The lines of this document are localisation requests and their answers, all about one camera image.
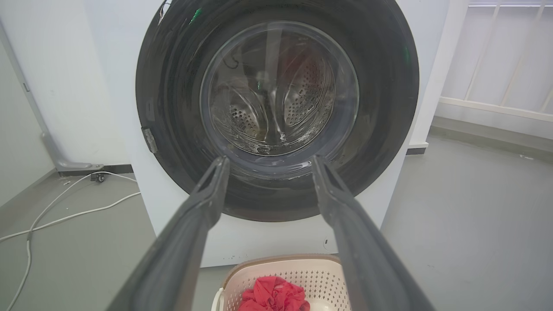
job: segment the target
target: stainless steel drum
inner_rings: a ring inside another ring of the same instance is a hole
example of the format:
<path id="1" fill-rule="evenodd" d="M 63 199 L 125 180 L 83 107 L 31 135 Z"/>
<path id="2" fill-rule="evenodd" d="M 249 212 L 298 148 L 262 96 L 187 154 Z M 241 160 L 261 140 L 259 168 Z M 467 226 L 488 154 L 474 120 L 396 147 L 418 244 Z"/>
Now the stainless steel drum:
<path id="1" fill-rule="evenodd" d="M 309 173 L 313 154 L 328 155 L 347 137 L 358 86 L 349 58 L 330 37 L 276 21 L 223 44 L 207 67 L 200 105 L 206 132 L 241 164 L 235 170 L 293 178 Z M 324 135 L 332 137 L 316 139 Z"/>

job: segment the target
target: washing machine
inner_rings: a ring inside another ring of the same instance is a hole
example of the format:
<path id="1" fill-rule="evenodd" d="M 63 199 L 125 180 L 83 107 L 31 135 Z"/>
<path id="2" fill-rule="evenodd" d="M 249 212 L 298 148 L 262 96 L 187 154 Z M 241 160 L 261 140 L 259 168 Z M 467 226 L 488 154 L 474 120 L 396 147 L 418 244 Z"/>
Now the washing machine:
<path id="1" fill-rule="evenodd" d="M 445 9 L 425 16 L 436 3 Z M 220 155 L 231 160 L 231 176 L 202 267 L 336 253 L 317 207 L 315 154 L 380 226 L 428 80 L 420 72 L 429 74 L 426 59 L 437 49 L 428 51 L 429 39 L 417 42 L 411 30 L 435 27 L 433 20 L 442 27 L 447 11 L 437 0 L 404 6 L 85 0 L 155 233 Z"/>

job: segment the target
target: white laundry basket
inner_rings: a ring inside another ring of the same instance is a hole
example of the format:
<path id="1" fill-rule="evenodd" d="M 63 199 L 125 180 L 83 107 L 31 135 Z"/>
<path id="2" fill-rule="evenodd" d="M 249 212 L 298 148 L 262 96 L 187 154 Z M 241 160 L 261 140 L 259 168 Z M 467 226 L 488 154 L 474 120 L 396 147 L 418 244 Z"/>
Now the white laundry basket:
<path id="1" fill-rule="evenodd" d="M 230 271 L 213 300 L 211 311 L 237 311 L 242 293 L 255 280 L 278 276 L 305 290 L 311 311 L 350 311 L 340 259 L 331 255 L 293 255 L 248 261 Z"/>

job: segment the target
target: power cord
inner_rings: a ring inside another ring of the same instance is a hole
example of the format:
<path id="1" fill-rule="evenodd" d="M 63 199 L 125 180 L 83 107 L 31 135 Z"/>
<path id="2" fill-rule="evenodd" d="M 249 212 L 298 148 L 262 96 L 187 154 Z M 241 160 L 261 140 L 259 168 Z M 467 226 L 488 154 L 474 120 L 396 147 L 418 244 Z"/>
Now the power cord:
<path id="1" fill-rule="evenodd" d="M 2 241 L 5 241 L 11 237 L 15 237 L 15 236 L 18 236 L 18 235 L 22 235 L 22 234 L 28 234 L 27 235 L 27 269 L 25 269 L 25 274 L 23 275 L 23 279 L 21 280 L 21 284 L 19 284 L 19 288 L 17 289 L 17 292 L 15 293 L 15 296 L 13 297 L 12 299 L 12 302 L 9 304 L 8 308 L 6 309 L 6 311 L 10 311 L 12 308 L 13 308 L 13 305 L 15 304 L 15 302 L 17 301 L 17 298 L 19 297 L 19 294 L 21 294 L 21 290 L 23 289 L 23 286 L 25 285 L 25 281 L 27 280 L 27 276 L 29 276 L 29 270 L 31 269 L 31 239 L 33 238 L 33 231 L 36 231 L 36 230 L 40 230 L 40 229 L 43 229 L 43 228 L 46 228 L 46 227 L 49 227 L 51 225 L 55 225 L 55 224 L 58 224 L 62 221 L 65 221 L 65 220 L 68 220 L 68 219 L 71 219 L 71 218 L 75 218 L 77 216 L 81 216 L 81 215 L 84 215 L 84 214 L 88 214 L 88 213 L 91 213 L 91 212 L 95 212 L 95 211 L 101 211 L 101 210 L 105 210 L 105 209 L 109 209 L 125 200 L 127 200 L 128 198 L 131 198 L 135 195 L 139 195 L 140 192 L 137 192 L 137 193 L 133 193 L 131 195 L 127 195 L 126 197 L 118 200 L 117 202 L 113 203 L 113 204 L 110 204 L 108 206 L 104 206 L 102 208 L 99 208 L 99 209 L 93 209 L 93 210 L 89 210 L 89 211 L 84 211 L 84 212 L 80 212 L 80 213 L 77 213 L 77 214 L 73 214 L 73 215 L 69 215 L 67 217 L 64 217 L 64 218 L 61 218 L 61 219 L 58 219 L 58 220 L 55 220 L 55 221 L 52 221 L 52 222 L 49 222 L 45 225 L 42 225 L 42 226 L 39 226 L 39 227 L 35 227 L 36 224 L 40 221 L 40 219 L 42 219 L 42 217 L 46 214 L 46 212 L 54 205 L 54 203 L 62 196 L 64 195 L 67 191 L 69 191 L 69 189 L 71 189 L 73 186 L 75 186 L 76 184 L 78 184 L 80 181 L 84 180 L 85 178 L 89 177 L 90 175 L 92 174 L 97 174 L 97 173 L 103 173 L 103 174 L 109 174 L 109 175 L 114 175 L 114 176 L 118 176 L 118 177 L 121 177 L 121 178 L 125 178 L 125 179 L 129 179 L 129 180 L 132 180 L 134 182 L 136 182 L 135 179 L 132 179 L 132 178 L 129 178 L 129 177 L 126 177 L 126 176 L 122 176 L 122 175 L 119 175 L 119 174 L 115 174 L 115 173 L 111 173 L 111 172 L 94 172 L 94 173 L 91 173 L 91 174 L 88 174 L 84 177 L 82 177 L 81 179 L 77 180 L 73 185 L 69 186 L 67 189 L 65 189 L 60 195 L 58 195 L 54 201 L 52 201 L 50 204 L 48 204 L 48 206 L 40 213 L 40 215 L 33 221 L 33 224 L 31 225 L 30 229 L 27 230 L 27 231 L 21 231 L 21 232 L 17 232 L 15 234 L 11 234 L 11 235 L 7 235 L 5 237 L 2 237 L 0 238 L 0 242 Z"/>

